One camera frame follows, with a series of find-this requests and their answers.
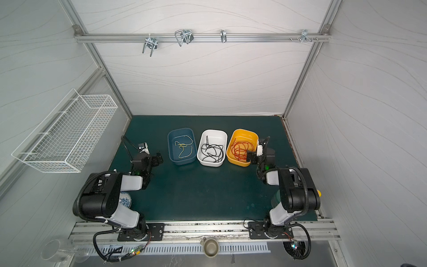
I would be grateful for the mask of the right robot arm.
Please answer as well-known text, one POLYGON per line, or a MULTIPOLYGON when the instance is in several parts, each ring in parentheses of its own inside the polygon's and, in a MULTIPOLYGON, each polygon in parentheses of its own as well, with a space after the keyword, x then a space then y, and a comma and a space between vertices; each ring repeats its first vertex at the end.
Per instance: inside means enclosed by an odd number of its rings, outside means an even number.
POLYGON ((264 184, 279 187, 279 203, 264 219, 266 231, 274 227, 291 227, 291 222, 316 211, 321 206, 321 193, 317 190, 307 168, 275 164, 275 150, 268 148, 270 138, 259 139, 256 150, 249 151, 247 162, 256 164, 256 176, 264 184))

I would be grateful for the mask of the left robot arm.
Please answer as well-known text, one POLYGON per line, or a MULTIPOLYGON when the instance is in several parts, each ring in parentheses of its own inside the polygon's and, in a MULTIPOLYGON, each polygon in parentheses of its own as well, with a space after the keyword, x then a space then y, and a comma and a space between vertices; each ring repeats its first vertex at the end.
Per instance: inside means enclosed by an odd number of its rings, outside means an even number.
POLYGON ((151 154, 147 143, 133 144, 126 136, 121 142, 130 158, 131 171, 92 173, 79 191, 73 204, 73 214, 84 221, 109 224, 123 230, 146 232, 144 216, 120 202, 125 191, 147 189, 152 169, 163 163, 158 152, 151 154))

